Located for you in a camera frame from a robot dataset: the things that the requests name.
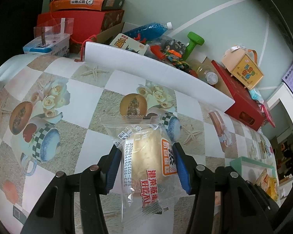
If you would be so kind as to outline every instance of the red gift box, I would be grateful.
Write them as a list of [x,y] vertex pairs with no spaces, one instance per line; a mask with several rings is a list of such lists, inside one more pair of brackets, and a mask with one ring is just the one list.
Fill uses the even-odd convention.
[[225,82],[235,101],[225,113],[257,131],[265,118],[256,101],[251,98],[250,93],[244,88],[244,85],[235,77],[232,77],[227,69],[220,66],[214,60],[212,64]]

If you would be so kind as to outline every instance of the snack package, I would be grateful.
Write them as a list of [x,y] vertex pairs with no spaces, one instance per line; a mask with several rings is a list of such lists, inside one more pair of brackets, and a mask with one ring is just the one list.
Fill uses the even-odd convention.
[[269,187],[267,190],[267,194],[274,200],[278,200],[278,188],[277,188],[277,179],[276,178],[269,178]]
[[172,145],[159,118],[101,120],[122,151],[122,220],[134,231],[185,196],[177,175]]
[[120,33],[116,38],[110,43],[110,46],[121,48],[127,51],[134,52],[136,54],[142,54],[147,51],[147,47],[140,42],[129,38],[128,36]]
[[260,186],[274,201],[278,200],[277,179],[269,177],[267,169],[263,170],[255,184]]
[[267,174],[267,169],[264,169],[261,175],[259,175],[258,179],[256,180],[255,184],[260,186],[265,192],[267,192],[269,187],[269,176]]

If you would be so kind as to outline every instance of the bottle cap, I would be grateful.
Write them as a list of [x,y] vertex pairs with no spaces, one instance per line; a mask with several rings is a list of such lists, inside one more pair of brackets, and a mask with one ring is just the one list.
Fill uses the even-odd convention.
[[217,84],[217,82],[218,82],[218,76],[214,72],[208,72],[206,74],[206,81],[210,85]]
[[166,25],[167,25],[168,30],[173,30],[171,22],[168,22]]

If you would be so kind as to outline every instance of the wall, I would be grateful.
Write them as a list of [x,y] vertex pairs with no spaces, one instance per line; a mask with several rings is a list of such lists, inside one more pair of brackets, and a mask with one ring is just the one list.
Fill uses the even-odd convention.
[[273,128],[269,123],[262,127],[263,134],[268,140],[271,140],[274,136],[278,137],[289,128],[289,123],[286,118],[287,111],[281,102],[271,109],[270,112],[276,127]]
[[[45,12],[48,3],[44,0]],[[136,25],[171,21],[174,31],[168,34],[184,43],[189,31],[199,34],[205,44],[195,51],[218,62],[234,45],[255,49],[265,74],[258,84],[264,99],[280,85],[293,60],[278,28],[256,0],[126,0],[124,10],[124,21]]]

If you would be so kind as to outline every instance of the orange label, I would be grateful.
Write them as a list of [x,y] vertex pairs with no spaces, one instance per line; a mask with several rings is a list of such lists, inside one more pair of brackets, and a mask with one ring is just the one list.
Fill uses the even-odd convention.
[[170,142],[162,138],[162,173],[164,176],[177,173],[177,166]]

